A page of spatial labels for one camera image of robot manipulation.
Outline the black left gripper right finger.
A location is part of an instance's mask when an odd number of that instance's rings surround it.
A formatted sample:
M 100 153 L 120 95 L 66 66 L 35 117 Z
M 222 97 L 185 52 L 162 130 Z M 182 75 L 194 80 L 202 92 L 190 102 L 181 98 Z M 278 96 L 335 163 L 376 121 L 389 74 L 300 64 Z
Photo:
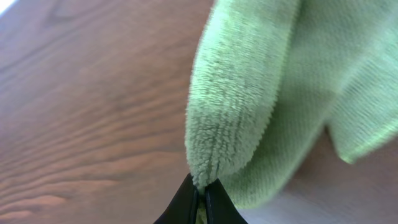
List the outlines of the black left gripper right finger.
M 219 179 L 205 188 L 205 207 L 207 224 L 248 224 Z

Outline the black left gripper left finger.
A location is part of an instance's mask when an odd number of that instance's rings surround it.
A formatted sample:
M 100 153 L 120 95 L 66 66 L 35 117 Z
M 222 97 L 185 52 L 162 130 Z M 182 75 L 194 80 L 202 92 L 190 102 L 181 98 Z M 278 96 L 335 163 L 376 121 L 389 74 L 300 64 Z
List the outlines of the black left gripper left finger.
M 188 173 L 173 199 L 154 224 L 196 224 L 199 192 Z

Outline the light green cloth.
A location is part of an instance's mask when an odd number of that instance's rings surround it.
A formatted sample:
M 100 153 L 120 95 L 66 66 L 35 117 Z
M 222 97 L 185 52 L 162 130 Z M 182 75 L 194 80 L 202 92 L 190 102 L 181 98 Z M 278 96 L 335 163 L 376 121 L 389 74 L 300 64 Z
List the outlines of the light green cloth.
M 266 202 L 324 128 L 347 163 L 397 134 L 397 1 L 215 1 L 186 113 L 197 189 Z

